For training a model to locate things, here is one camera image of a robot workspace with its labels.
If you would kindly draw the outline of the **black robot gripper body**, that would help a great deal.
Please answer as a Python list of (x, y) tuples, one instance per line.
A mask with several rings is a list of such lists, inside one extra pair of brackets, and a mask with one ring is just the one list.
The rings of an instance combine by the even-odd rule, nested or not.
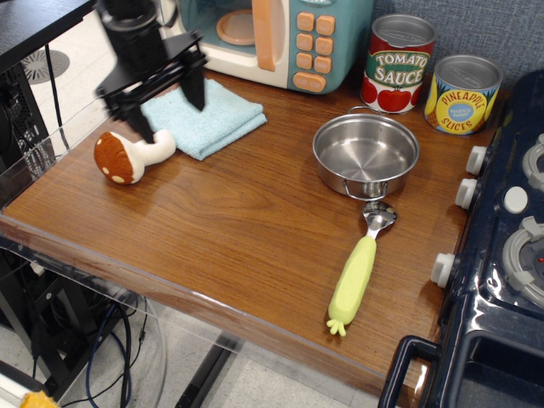
[(98, 1), (100, 22), (117, 57), (116, 66), (97, 87), (110, 115), (124, 120), (123, 109), (178, 83), (180, 65), (205, 65), (199, 31), (165, 38), (152, 1)]

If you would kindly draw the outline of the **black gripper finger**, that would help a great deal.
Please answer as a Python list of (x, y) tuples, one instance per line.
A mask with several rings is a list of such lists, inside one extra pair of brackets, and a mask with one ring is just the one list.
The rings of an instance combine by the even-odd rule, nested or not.
[(203, 65), (180, 65), (178, 85), (185, 98), (199, 111), (206, 104)]
[(138, 133), (147, 144), (154, 144), (154, 132), (139, 105), (128, 105), (123, 109), (124, 121)]

